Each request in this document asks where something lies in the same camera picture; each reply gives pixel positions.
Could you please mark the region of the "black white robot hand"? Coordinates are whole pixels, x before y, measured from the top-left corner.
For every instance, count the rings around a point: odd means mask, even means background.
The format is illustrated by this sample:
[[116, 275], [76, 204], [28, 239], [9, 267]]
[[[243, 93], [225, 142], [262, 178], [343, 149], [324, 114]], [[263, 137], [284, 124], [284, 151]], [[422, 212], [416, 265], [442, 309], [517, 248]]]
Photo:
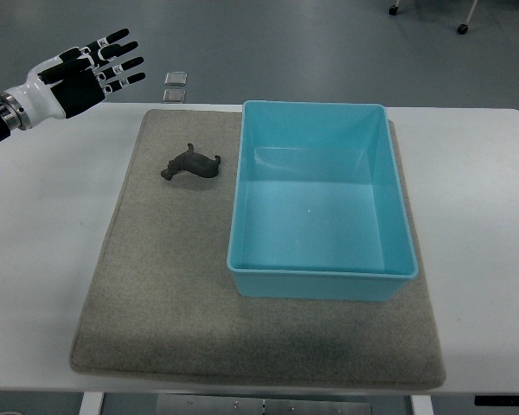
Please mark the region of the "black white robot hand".
[[0, 117], [10, 130], [29, 130], [42, 121], [73, 118], [145, 78], [130, 73], [144, 58], [120, 59], [138, 43], [120, 41], [128, 29], [70, 48], [31, 68], [26, 80], [0, 94]]

